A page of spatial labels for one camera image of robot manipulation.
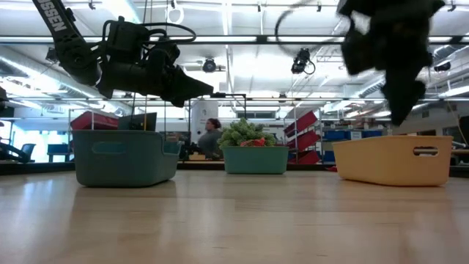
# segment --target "beige storage bin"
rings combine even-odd
[[[337,142],[333,148],[344,179],[389,186],[439,186],[448,181],[452,140],[452,136],[381,136]]]

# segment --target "woman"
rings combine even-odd
[[[205,154],[205,158],[220,158],[222,152],[218,148],[218,139],[221,138],[221,128],[220,121],[216,118],[209,118],[207,123],[205,123],[205,130],[207,131],[199,139],[199,147]]]

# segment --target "teal storage bin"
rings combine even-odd
[[[180,145],[151,131],[73,131],[77,181],[89,187],[146,187],[173,178]]]
[[[282,174],[288,147],[222,147],[225,171],[231,174]]]

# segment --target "red box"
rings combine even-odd
[[[302,164],[302,165],[316,164],[321,160],[320,157],[317,155],[316,151],[313,151],[313,150],[303,151],[299,153],[298,155],[299,155],[298,164]],[[289,159],[288,163],[296,164],[296,157]]]
[[[316,131],[309,131],[307,133],[301,134],[298,137],[298,151],[305,150],[307,147],[316,143],[319,139],[320,137],[316,135]],[[295,139],[290,140],[287,143],[287,146],[290,149],[295,149]]]
[[[314,115],[313,111],[308,112],[307,114],[304,114],[302,117],[300,117],[296,123],[297,123],[297,131],[298,133],[307,129],[310,125],[313,125],[317,121],[317,117]],[[295,135],[295,122],[291,123],[287,128],[284,129],[285,136],[292,137]]]
[[[117,118],[95,113],[94,119],[95,130],[116,130],[119,126],[119,120]],[[91,129],[92,120],[92,112],[86,111],[75,118],[70,125],[73,130]]]

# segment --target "blue bin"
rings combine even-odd
[[[369,138],[369,137],[375,137],[375,136],[382,136],[383,132],[382,131],[363,131],[361,135],[363,138]]]
[[[334,151],[326,150],[324,152],[324,159],[322,161],[324,161],[324,162],[336,162],[336,157],[334,156]]]
[[[145,187],[173,178],[180,145],[151,131],[73,131],[77,181],[89,187]]]
[[[324,140],[338,141],[347,139],[348,131],[326,131],[324,133]]]

